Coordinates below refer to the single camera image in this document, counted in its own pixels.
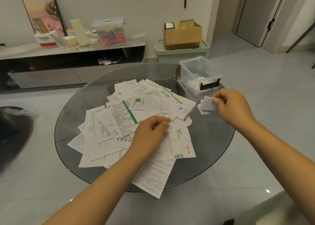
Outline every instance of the green plastic storage box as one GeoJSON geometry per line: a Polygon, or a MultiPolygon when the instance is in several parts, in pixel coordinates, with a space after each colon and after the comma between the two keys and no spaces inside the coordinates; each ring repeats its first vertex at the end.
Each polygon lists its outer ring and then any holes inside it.
{"type": "Polygon", "coordinates": [[[204,40],[199,43],[199,48],[165,50],[163,39],[158,40],[155,45],[155,53],[160,63],[179,64],[180,60],[191,59],[198,56],[206,58],[209,51],[210,46],[204,40]]]}

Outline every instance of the framed painting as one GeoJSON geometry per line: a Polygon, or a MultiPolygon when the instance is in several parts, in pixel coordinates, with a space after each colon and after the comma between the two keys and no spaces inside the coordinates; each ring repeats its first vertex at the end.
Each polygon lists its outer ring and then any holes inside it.
{"type": "Polygon", "coordinates": [[[60,11],[56,0],[22,0],[35,34],[57,31],[65,36],[60,11]]]}

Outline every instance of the plastic storage box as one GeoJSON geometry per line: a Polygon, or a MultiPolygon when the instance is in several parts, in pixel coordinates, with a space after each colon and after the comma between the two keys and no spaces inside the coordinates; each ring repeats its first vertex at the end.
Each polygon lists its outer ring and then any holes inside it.
{"type": "Polygon", "coordinates": [[[123,24],[125,20],[121,17],[96,20],[92,23],[92,29],[97,32],[102,44],[117,43],[126,41],[123,24]]]}
{"type": "Polygon", "coordinates": [[[179,61],[181,77],[177,79],[193,101],[212,95],[219,89],[221,74],[202,56],[179,61]]]}
{"type": "Polygon", "coordinates": [[[166,50],[164,41],[161,39],[157,41],[154,49],[158,62],[179,64],[180,60],[191,59],[197,56],[206,57],[210,51],[210,46],[205,41],[202,41],[199,43],[199,48],[166,50]]]}

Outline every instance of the round glass table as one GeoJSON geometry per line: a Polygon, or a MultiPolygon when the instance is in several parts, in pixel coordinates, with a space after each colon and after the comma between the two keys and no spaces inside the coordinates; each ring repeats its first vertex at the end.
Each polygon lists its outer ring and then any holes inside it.
{"type": "MultiPolygon", "coordinates": [[[[138,82],[149,79],[185,96],[185,91],[177,83],[177,77],[180,77],[180,66],[176,64],[137,64],[108,72],[85,85],[66,103],[57,119],[54,138],[61,161],[73,174],[92,183],[106,168],[79,168],[82,154],[67,145],[80,133],[78,126],[85,121],[85,111],[105,105],[107,96],[114,92],[114,84],[132,79],[138,82]]],[[[217,113],[201,115],[195,107],[190,118],[192,124],[188,131],[196,157],[177,159],[165,187],[186,182],[207,170],[223,155],[233,138],[235,130],[217,113]]],[[[126,191],[142,190],[130,184],[126,191]]]]}

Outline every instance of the clear plastic box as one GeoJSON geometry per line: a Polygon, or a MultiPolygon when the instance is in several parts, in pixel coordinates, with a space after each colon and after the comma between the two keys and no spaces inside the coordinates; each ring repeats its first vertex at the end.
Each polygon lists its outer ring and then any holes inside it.
{"type": "Polygon", "coordinates": [[[123,17],[96,20],[92,23],[92,29],[97,32],[102,44],[124,42],[126,38],[123,24],[125,24],[123,17]]]}
{"type": "Polygon", "coordinates": [[[199,100],[219,89],[222,74],[202,56],[179,61],[181,77],[179,84],[190,95],[192,100],[199,100]]]}

